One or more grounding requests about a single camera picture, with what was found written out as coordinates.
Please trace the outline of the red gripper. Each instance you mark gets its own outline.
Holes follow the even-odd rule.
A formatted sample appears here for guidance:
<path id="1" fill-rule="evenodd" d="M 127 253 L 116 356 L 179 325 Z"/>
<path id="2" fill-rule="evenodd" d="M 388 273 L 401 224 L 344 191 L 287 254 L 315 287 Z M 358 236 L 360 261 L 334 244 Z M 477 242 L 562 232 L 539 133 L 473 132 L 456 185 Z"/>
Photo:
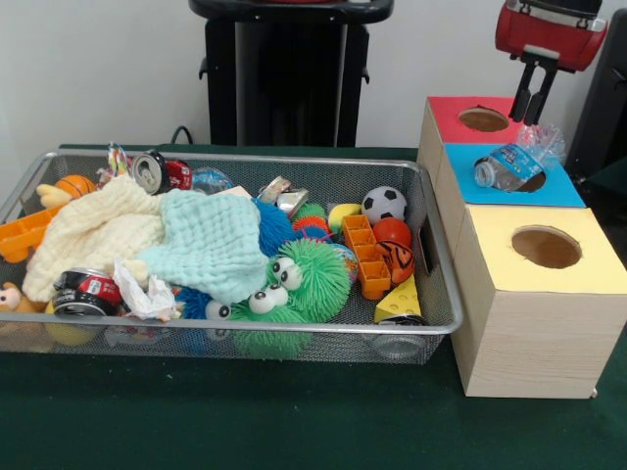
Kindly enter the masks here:
<path id="1" fill-rule="evenodd" d="M 499 13 L 496 48 L 520 57 L 525 53 L 557 61 L 566 71 L 584 71 L 595 59 L 607 33 L 600 3 L 505 3 Z M 557 69 L 544 68 L 539 90 L 530 84 L 537 67 L 526 63 L 511 107 L 511 119 L 539 123 Z"/>

